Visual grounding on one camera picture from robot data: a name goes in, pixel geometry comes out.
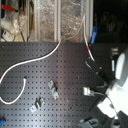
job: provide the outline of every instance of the black pegboard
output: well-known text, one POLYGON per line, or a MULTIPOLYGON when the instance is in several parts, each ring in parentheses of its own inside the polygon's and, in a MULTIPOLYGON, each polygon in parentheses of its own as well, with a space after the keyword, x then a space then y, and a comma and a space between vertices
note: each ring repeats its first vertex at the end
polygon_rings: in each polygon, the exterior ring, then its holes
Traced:
MULTIPOLYGON (((11 65, 37 58, 49 53, 56 44, 52 43, 0 43, 0 76, 11 65)), ((110 48, 123 51, 128 45, 96 44, 91 47, 93 56, 107 72, 111 71, 110 48)), ((103 81, 86 65, 88 52, 85 44, 62 43, 50 57, 22 65, 11 70, 0 86, 0 96, 6 101, 15 99, 22 89, 23 78, 27 84, 21 98, 13 105, 0 102, 0 116, 7 121, 3 128, 79 128, 82 118, 91 117, 90 108, 97 97, 83 96, 83 87, 95 88, 103 81), (53 80, 58 87, 59 99, 54 100, 48 82, 53 80), (32 114, 29 108, 36 99, 43 97, 46 104, 32 114)), ((106 117, 96 111, 96 117, 106 117)))

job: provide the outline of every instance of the black object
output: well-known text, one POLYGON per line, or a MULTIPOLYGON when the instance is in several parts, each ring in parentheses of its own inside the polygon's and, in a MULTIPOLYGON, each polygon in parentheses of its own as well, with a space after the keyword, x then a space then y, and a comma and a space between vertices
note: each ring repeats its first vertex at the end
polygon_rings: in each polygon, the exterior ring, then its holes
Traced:
POLYGON ((93 61, 91 58, 89 58, 86 61, 86 64, 89 68, 91 68, 98 76, 100 76, 100 78, 102 78, 102 80, 104 82, 107 83, 107 85, 109 85, 114 79, 115 77, 107 74, 102 67, 100 67, 95 61, 93 61))
MULTIPOLYGON (((1 4, 4 4, 5 5, 5 3, 6 3, 6 0, 2 0, 1 1, 1 4)), ((4 9, 1 9, 1 18, 4 18, 4 15, 5 15, 5 10, 4 9)))
POLYGON ((98 124, 99 124, 99 121, 95 118, 92 118, 87 121, 83 120, 82 122, 80 122, 79 125, 81 126, 81 128, 95 128, 98 126, 98 124))

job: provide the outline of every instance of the workbench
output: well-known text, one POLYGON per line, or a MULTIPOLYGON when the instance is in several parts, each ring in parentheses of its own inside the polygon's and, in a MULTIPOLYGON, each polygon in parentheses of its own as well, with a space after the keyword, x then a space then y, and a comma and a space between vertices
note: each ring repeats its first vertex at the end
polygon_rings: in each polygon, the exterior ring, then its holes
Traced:
MULTIPOLYGON (((0 43, 0 76, 15 63, 44 56, 51 52, 56 43, 0 43)), ((107 73, 111 73, 110 50, 118 47, 123 52, 128 44, 95 44, 90 47, 96 62, 107 73)), ((98 109, 91 114, 99 96, 83 96, 83 87, 104 91, 104 82, 85 62, 89 54, 84 43, 61 43, 58 50, 50 57, 18 66, 12 69, 0 86, 0 96, 5 101, 13 101, 21 92, 23 78, 27 77, 25 91, 21 98, 12 105, 0 102, 0 117, 6 118, 1 128, 79 128, 81 119, 95 116, 106 120, 109 128, 111 119, 98 109), (48 87, 53 80, 59 99, 54 100, 48 87), (45 105, 34 114, 30 107, 43 97, 45 105)))

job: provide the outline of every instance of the black cable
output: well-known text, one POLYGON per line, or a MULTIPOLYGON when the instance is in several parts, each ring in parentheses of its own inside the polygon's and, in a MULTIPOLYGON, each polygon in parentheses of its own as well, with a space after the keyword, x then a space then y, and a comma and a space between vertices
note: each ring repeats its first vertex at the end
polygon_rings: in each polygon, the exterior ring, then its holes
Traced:
POLYGON ((12 41, 12 42, 14 42, 14 41, 15 41, 15 39, 16 39, 16 36, 14 36, 14 39, 13 39, 13 41, 12 41))
POLYGON ((110 128, 113 128, 114 123, 115 123, 115 117, 112 119, 112 123, 111 123, 110 128))
POLYGON ((1 37, 1 39, 3 39, 5 42, 7 42, 7 40, 5 40, 3 37, 1 37))
POLYGON ((21 36, 22 36, 22 39, 23 39, 23 42, 25 42, 25 39, 24 39, 24 36, 23 36, 23 33, 22 33, 22 31, 21 31, 21 36))
MULTIPOLYGON (((112 107, 113 107, 113 108, 114 108, 114 110, 115 110, 115 113, 116 113, 116 115, 115 115, 115 116, 117 116, 117 117, 118 117, 118 113, 117 113, 117 111, 116 111, 116 109, 115 109, 115 107, 114 107, 114 105, 113 105, 113 102, 111 101, 111 99, 110 99, 107 95, 105 95, 105 94, 103 94, 103 93, 100 93, 100 92, 94 92, 94 94, 102 95, 102 96, 104 96, 105 98, 108 98, 108 99, 109 99, 109 101, 110 101, 110 102, 111 102, 111 104, 112 104, 112 107)), ((113 120, 112 120, 112 123, 111 123, 110 128, 112 128, 112 127, 113 127, 113 125, 114 125, 114 122, 115 122, 115 116, 114 116, 114 118, 113 118, 113 120)))

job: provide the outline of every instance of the silver component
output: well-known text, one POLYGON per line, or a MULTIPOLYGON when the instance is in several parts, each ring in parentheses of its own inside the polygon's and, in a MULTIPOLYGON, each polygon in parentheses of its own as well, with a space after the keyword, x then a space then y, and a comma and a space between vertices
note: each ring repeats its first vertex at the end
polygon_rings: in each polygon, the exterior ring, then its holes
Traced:
POLYGON ((39 110, 41 107, 42 107, 42 105, 44 105, 45 104, 45 101, 44 101, 44 99, 43 98, 41 98, 40 100, 38 100, 31 108, 30 108, 30 111, 32 112, 32 113, 35 113, 37 110, 39 110))
POLYGON ((57 100, 57 99, 59 98, 59 94, 58 94, 58 92, 56 91, 56 87, 55 87, 55 85, 54 85, 54 82, 51 80, 51 81, 48 83, 48 85, 49 85, 50 91, 51 91, 51 93, 52 93, 54 99, 57 100))

